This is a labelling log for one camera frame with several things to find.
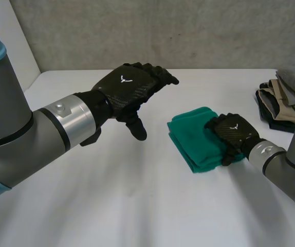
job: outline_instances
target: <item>folded black clothing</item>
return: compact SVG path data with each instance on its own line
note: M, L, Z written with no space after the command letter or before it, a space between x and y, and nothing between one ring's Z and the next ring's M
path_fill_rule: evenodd
M290 121L278 121L278 120L273 119L271 113L268 111L268 109L262 103L258 91L256 91L256 98L257 98L257 101L259 104L259 110L260 110L261 117L263 120L268 122L270 129L289 132L289 133L295 132L295 123L290 122Z

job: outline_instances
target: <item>stack of folded clothes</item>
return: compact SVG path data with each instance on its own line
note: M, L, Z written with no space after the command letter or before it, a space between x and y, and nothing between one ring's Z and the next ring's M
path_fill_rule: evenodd
M278 69L277 79L262 83L256 91L261 118L270 129L295 131L295 67Z

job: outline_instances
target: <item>silver metal joint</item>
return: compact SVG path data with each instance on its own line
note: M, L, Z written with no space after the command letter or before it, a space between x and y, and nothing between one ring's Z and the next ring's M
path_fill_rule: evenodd
M71 144L75 147L96 131L94 117L88 106L77 96L69 95L45 107L63 126Z
M263 171L265 162L275 153L285 151L268 140L258 143L249 154L249 162L258 170Z

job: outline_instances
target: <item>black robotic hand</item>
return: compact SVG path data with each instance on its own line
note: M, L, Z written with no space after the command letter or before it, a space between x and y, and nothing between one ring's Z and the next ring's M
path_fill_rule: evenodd
M125 63L106 75L91 91L76 93L93 113L97 126L96 133L82 142L81 146L96 142L101 134L100 127L108 118L126 123L135 138L145 140L146 130L137 111L164 86L178 83L160 66Z
M107 97L113 109L113 118L126 123L135 138L145 140L146 130L137 111L164 86L178 83L175 77L160 66L125 63L100 80L93 90L98 90Z
M241 152L246 154L247 145L251 146L261 141L257 130L238 114L221 114L208 121L205 128L214 132L227 146L222 160L224 166L230 165L236 154Z

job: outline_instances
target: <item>folded khaki pants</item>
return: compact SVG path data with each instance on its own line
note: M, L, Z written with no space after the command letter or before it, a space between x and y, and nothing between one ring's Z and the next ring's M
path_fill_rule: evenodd
M286 97L277 80L271 80L273 88L260 89L262 103L274 120L295 122L295 107L286 103Z

